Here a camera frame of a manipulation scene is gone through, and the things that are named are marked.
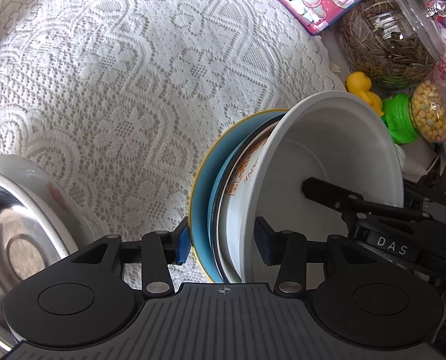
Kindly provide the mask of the floral white shallow bowl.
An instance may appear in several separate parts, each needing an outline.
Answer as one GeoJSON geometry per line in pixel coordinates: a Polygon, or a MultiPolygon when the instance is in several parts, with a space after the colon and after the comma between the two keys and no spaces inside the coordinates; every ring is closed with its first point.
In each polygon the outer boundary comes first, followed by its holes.
{"type": "Polygon", "coordinates": [[[34,162],[0,155],[0,186],[29,209],[60,258],[99,238],[63,187],[34,162]]]}

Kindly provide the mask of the white bowl with orange logo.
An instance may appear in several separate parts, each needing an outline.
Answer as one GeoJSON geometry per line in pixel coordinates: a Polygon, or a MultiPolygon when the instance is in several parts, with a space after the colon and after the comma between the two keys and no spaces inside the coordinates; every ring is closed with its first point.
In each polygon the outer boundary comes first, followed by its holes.
{"type": "Polygon", "coordinates": [[[255,221],[311,242],[346,235],[357,201],[401,207],[394,142],[377,113],[343,91],[313,94],[265,124],[232,154],[214,202],[214,253],[230,283],[276,280],[255,244],[255,221]]]}

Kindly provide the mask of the white lace tablecloth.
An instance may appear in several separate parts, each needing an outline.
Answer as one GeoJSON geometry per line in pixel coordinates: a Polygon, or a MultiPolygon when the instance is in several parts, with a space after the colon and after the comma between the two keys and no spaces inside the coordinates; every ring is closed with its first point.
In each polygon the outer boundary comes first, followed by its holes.
{"type": "Polygon", "coordinates": [[[49,172],[97,233],[173,227],[219,135],[342,88],[278,0],[0,0],[0,155],[49,172]]]}

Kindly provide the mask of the green gumball candy dispenser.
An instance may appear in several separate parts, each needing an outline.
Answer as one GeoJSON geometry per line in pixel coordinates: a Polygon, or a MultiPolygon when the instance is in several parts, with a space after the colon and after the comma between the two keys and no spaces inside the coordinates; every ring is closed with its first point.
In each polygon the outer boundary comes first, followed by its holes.
{"type": "Polygon", "coordinates": [[[397,145],[420,137],[430,143],[446,141],[446,85],[425,80],[411,94],[395,94],[383,101],[383,123],[397,145]]]}

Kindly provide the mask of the sunflower seed glass jar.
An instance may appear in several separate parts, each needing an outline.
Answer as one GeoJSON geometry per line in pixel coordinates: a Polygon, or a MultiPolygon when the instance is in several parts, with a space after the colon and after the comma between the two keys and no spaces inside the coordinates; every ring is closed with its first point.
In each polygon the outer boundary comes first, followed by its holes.
{"type": "Polygon", "coordinates": [[[336,37],[352,71],[391,90],[425,80],[445,56],[423,0],[362,0],[340,18],[336,37]]]}

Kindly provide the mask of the yellow rubber duck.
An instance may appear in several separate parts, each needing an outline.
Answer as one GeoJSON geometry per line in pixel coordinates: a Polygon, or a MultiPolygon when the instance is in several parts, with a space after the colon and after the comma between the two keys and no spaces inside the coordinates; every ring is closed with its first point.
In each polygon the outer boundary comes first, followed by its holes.
{"type": "Polygon", "coordinates": [[[378,116],[384,115],[383,101],[372,91],[372,81],[364,72],[351,73],[345,81],[345,86],[350,94],[368,104],[378,116]]]}

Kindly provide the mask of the stainless steel bowl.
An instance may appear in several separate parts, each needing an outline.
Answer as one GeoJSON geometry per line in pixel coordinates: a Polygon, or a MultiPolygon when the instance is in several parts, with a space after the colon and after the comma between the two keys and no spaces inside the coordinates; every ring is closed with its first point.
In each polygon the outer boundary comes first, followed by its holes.
{"type": "Polygon", "coordinates": [[[7,294],[21,281],[77,250],[63,222],[37,197],[0,185],[0,348],[16,339],[4,315],[7,294]]]}

